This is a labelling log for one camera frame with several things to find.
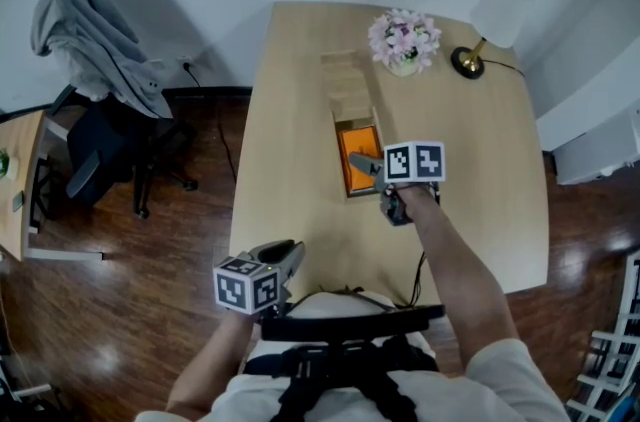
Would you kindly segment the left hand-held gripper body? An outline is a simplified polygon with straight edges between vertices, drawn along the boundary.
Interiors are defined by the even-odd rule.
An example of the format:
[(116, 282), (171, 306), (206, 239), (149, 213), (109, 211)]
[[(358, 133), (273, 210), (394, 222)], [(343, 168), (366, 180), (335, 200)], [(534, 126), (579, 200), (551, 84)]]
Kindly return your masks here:
[(251, 251), (227, 258), (213, 268), (216, 303), (239, 313), (282, 309), (291, 296), (286, 286), (286, 260), (258, 262)]

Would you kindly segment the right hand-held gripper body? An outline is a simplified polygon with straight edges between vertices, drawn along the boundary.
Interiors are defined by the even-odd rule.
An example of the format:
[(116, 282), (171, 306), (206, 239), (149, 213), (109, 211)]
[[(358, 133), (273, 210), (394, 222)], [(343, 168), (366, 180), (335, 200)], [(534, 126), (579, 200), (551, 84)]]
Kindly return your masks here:
[(381, 182), (381, 210), (393, 226), (412, 222), (406, 205), (397, 194), (400, 185), (421, 184), (440, 203), (440, 186), (445, 180), (444, 144), (409, 141), (384, 147)]

